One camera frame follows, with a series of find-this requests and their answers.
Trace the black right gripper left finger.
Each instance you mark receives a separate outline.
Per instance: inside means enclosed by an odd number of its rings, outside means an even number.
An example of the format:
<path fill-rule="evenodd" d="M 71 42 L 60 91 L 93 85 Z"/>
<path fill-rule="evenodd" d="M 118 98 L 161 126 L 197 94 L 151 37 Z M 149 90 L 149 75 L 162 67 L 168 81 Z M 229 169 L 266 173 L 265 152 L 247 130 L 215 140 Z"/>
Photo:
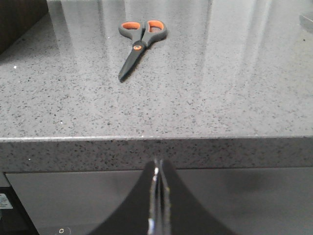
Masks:
<path fill-rule="evenodd" d="M 154 235 L 157 184 L 158 166 L 156 161 L 150 161 L 125 200 L 91 234 Z"/>

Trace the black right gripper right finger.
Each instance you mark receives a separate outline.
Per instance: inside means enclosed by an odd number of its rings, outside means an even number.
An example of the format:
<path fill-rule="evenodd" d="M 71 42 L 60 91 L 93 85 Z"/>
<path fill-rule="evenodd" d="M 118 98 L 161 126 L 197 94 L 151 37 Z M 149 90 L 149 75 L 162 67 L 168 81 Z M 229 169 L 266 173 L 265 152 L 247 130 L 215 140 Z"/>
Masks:
<path fill-rule="evenodd" d="M 161 222 L 164 235 L 234 235 L 191 193 L 169 160 L 159 164 Z"/>

